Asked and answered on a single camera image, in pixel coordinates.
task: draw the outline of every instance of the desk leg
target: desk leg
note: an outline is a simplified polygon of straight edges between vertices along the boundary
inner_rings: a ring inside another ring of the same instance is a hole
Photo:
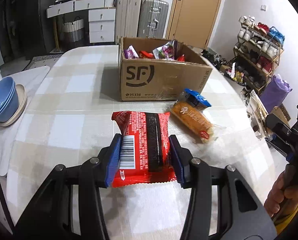
[[[60,52],[59,41],[58,41],[58,32],[57,32],[57,19],[56,17],[52,17],[53,21],[53,34],[55,36],[56,50],[55,52]]]

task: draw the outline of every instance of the wooden door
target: wooden door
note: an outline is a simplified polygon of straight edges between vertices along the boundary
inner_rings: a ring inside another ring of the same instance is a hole
[[[220,0],[176,0],[169,39],[204,48],[219,5]]]

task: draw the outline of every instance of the purple bag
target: purple bag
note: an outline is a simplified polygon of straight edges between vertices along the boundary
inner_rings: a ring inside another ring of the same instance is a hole
[[[280,106],[289,92],[292,91],[286,80],[282,80],[279,74],[273,75],[271,82],[267,85],[260,96],[264,107],[270,114],[275,106]]]

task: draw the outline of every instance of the yellow sleeve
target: yellow sleeve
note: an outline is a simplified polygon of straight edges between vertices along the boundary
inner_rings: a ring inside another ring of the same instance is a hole
[[[276,226],[276,232],[278,235],[286,228],[286,226],[291,222],[295,214],[298,212],[298,207],[297,209],[290,215],[276,221],[275,226]]]

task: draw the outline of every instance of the stacked bowls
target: stacked bowls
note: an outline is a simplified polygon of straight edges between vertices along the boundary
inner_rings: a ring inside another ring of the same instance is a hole
[[[0,80],[0,122],[8,121],[19,107],[16,84],[12,77]]]

